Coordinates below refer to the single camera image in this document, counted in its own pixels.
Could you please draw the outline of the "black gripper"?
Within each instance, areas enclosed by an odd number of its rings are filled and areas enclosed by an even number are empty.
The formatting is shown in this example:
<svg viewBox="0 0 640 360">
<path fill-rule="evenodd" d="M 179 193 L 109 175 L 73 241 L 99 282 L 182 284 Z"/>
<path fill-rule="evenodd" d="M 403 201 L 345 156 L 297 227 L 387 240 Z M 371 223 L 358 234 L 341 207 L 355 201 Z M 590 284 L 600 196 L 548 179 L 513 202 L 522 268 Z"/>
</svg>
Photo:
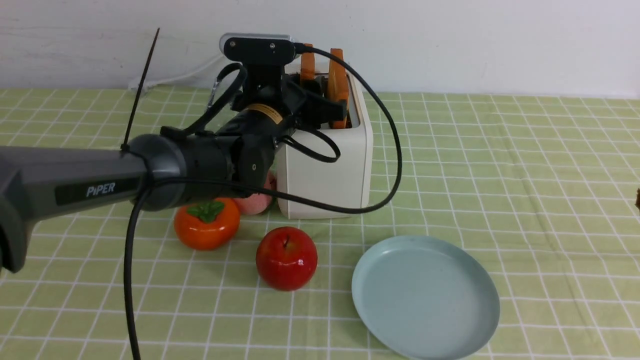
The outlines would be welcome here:
<svg viewBox="0 0 640 360">
<path fill-rule="evenodd" d="M 300 84 L 300 68 L 243 64 L 247 71 L 238 94 L 240 132 L 292 132 L 320 129 L 324 125 L 346 126 L 348 101 L 329 99 L 329 76 L 316 70 L 315 81 Z"/>
</svg>

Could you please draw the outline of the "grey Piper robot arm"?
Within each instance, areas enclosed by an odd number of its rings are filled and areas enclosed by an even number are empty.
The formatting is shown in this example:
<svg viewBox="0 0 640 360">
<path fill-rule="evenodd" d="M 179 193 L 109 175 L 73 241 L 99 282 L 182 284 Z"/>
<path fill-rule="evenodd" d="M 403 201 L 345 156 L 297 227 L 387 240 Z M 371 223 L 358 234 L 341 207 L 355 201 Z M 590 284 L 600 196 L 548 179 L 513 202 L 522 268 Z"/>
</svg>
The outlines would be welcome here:
<svg viewBox="0 0 640 360">
<path fill-rule="evenodd" d="M 333 79 L 286 74 L 282 66 L 231 63 L 220 78 L 238 75 L 206 112 L 185 129 L 133 137 L 119 150 L 41 146 L 1 147 L 1 267 L 26 262 L 35 224 L 141 201 L 145 211 L 183 207 L 214 198 L 247 198 L 265 184 L 275 154 L 294 145 L 297 130 L 348 117 L 349 86 L 322 93 Z"/>
</svg>

